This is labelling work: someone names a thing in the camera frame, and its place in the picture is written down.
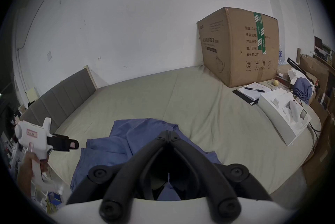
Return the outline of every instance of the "blue garment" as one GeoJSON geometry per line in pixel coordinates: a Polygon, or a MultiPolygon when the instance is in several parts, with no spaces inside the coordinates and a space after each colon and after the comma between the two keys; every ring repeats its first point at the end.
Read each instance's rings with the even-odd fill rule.
{"type": "Polygon", "coordinates": [[[312,85],[306,78],[298,78],[293,86],[293,94],[308,104],[313,93],[312,85]]]}
{"type": "MultiPolygon", "coordinates": [[[[80,159],[71,181],[71,190],[73,191],[78,186],[92,167],[96,165],[112,166],[127,162],[144,145],[165,130],[175,131],[181,139],[190,143],[211,162],[220,163],[215,152],[204,152],[182,134],[178,125],[152,118],[117,120],[114,122],[108,138],[88,139],[86,148],[81,148],[80,159]]],[[[172,186],[167,184],[159,200],[175,201],[180,199],[172,186]]]]}

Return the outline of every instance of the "white cardboard box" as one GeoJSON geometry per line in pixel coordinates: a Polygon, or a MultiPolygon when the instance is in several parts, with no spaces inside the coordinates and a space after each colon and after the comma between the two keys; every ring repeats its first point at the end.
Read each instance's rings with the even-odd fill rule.
{"type": "Polygon", "coordinates": [[[296,126],[292,126],[292,124],[287,120],[283,109],[277,109],[274,105],[273,100],[283,94],[286,94],[286,90],[284,89],[277,89],[271,92],[261,94],[258,106],[264,111],[267,117],[271,120],[274,124],[276,129],[278,130],[279,134],[283,138],[285,144],[288,146],[305,130],[308,123],[312,119],[310,115],[306,112],[306,110],[295,100],[303,110],[300,114],[302,120],[302,126],[296,128],[296,126]]]}

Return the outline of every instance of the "white packaging insert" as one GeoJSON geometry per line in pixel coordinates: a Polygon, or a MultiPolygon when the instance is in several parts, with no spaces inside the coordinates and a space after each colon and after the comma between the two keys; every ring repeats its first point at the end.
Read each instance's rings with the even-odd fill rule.
{"type": "Polygon", "coordinates": [[[292,93],[282,88],[262,93],[258,106],[274,124],[287,146],[294,142],[312,119],[292,93]]]}

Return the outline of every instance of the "pen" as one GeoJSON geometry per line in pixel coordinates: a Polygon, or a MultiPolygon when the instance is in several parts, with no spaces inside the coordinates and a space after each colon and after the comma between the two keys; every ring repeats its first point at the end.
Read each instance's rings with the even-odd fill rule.
{"type": "Polygon", "coordinates": [[[265,93],[264,90],[261,90],[261,89],[256,89],[256,88],[245,88],[245,89],[248,89],[248,90],[253,90],[253,91],[258,91],[258,92],[263,92],[265,93]]]}

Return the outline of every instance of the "human hand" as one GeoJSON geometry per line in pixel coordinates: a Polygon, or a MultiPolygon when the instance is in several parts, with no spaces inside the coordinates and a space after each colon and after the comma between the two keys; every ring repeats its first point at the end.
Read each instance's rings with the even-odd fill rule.
{"type": "Polygon", "coordinates": [[[41,172],[48,171],[48,159],[40,161],[36,154],[33,152],[26,152],[24,155],[23,163],[19,168],[19,173],[17,175],[17,184],[19,188],[25,193],[28,197],[31,196],[30,189],[31,189],[31,178],[34,176],[32,171],[31,161],[34,160],[40,164],[41,172]]]}

